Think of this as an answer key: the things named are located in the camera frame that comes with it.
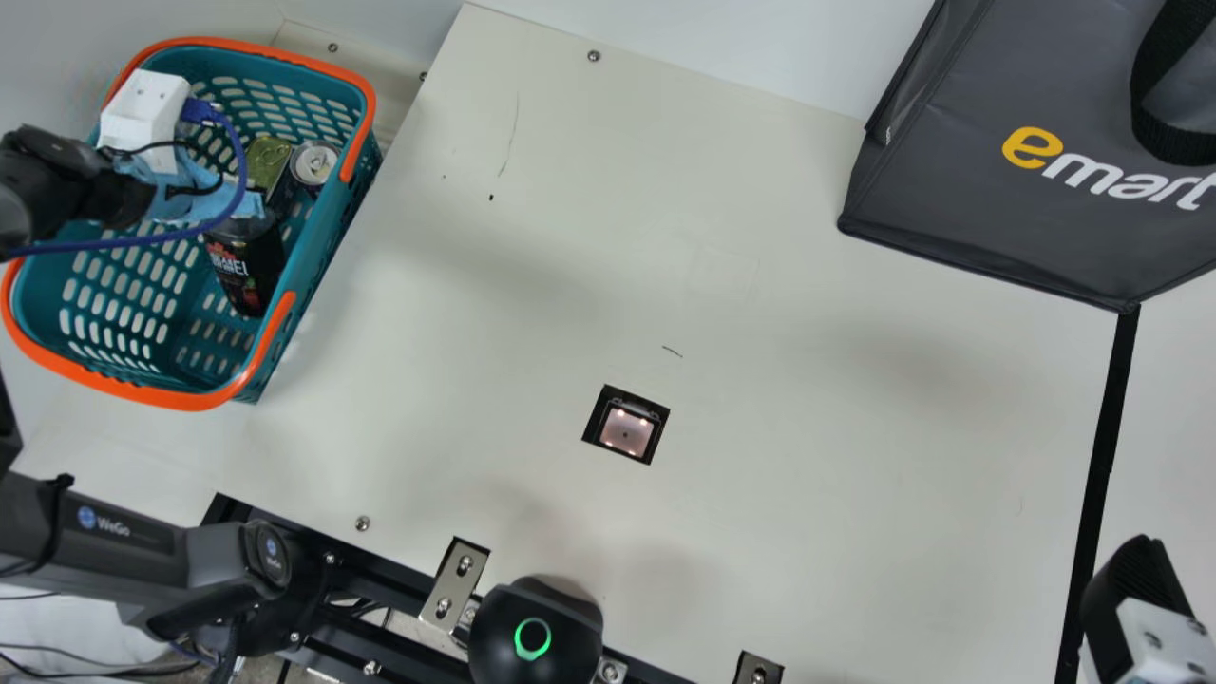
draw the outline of shopping basket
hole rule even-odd
[[[195,97],[223,106],[242,145],[274,135],[343,150],[340,170],[316,198],[300,187],[281,224],[288,258],[266,316],[244,318],[229,305],[198,237],[15,260],[0,296],[5,326],[39,364],[118,397],[180,410],[257,402],[379,168],[371,133],[376,94],[358,74],[308,57],[181,38],[137,55],[111,97],[136,68],[185,78]],[[213,170],[235,173],[226,138],[201,129],[195,142]],[[145,223],[131,230],[165,228]],[[96,225],[78,222],[55,240],[96,232]]]

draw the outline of green led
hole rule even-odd
[[[531,650],[531,649],[525,649],[524,647],[524,643],[520,639],[523,637],[523,633],[524,633],[524,627],[528,627],[529,624],[534,623],[534,622],[545,628],[545,644],[541,645],[541,647],[536,649],[535,651]],[[548,646],[552,643],[553,643],[553,630],[548,628],[548,623],[547,622],[545,622],[544,619],[541,619],[539,617],[529,617],[528,619],[520,622],[519,627],[516,627],[516,655],[519,656],[520,658],[528,661],[528,662],[533,662],[534,660],[536,660],[540,656],[545,655],[545,651],[548,650]]]

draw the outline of bag handle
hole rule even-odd
[[[1132,66],[1132,133],[1150,155],[1183,167],[1216,164],[1216,134],[1162,122],[1144,100],[1216,21],[1216,0],[1166,0],[1144,34]]]

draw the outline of basket handle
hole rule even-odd
[[[331,75],[338,80],[344,80],[362,91],[364,99],[367,101],[367,107],[364,112],[362,120],[359,123],[359,129],[355,130],[355,136],[350,140],[350,150],[354,151],[354,155],[347,155],[347,161],[342,164],[342,169],[338,172],[338,179],[342,180],[342,183],[350,185],[350,181],[355,178],[355,166],[359,163],[359,153],[362,151],[364,141],[367,140],[367,135],[372,130],[372,119],[376,118],[376,89],[372,88],[372,84],[368,83],[366,78],[353,71],[336,67],[328,62],[322,62],[320,60],[314,60],[311,57],[297,55],[295,52],[288,52],[277,47],[270,47],[269,45],[232,40],[231,38],[210,38],[203,35],[173,38],[170,40],[150,45],[140,51],[140,54],[126,65],[123,72],[118,74],[118,78],[116,78],[111,84],[109,92],[106,94],[105,105],[109,103],[109,100],[118,92],[118,89],[126,83],[128,77],[130,77],[135,69],[140,68],[140,66],[142,66],[148,57],[169,47],[184,46],[218,47],[231,52],[244,52],[246,55],[270,57],[271,60],[278,60],[281,62],[287,62],[289,65],[295,65]]]
[[[4,282],[0,284],[0,313],[4,314],[4,324],[9,330],[9,335],[12,336],[13,342],[17,343],[17,347],[26,355],[34,359],[40,366],[55,371],[73,382],[85,385],[107,394],[122,397],[123,399],[130,399],[131,402],[140,402],[141,404],[151,404],[164,409],[176,409],[179,411],[210,410],[240,394],[258,375],[258,369],[266,360],[266,354],[270,353],[275,338],[278,337],[278,330],[282,327],[283,321],[287,320],[287,314],[291,313],[292,305],[295,303],[294,291],[283,292],[278,305],[270,314],[270,320],[261,335],[261,341],[258,342],[258,347],[253,351],[253,358],[246,363],[241,374],[226,385],[201,394],[174,392],[173,389],[161,389],[158,387],[139,387],[129,382],[106,377],[75,361],[64,359],[26,335],[26,331],[21,329],[21,325],[12,315],[12,286],[17,280],[17,273],[21,270],[23,260],[15,259],[9,264],[9,269],[4,274]]]

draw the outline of white tabletop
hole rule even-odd
[[[47,422],[96,449],[19,467],[427,572],[458,536],[698,682],[1047,682],[1115,319],[840,235],[860,142],[466,7],[263,402],[73,389]],[[580,441],[606,383],[671,409],[651,466]]]

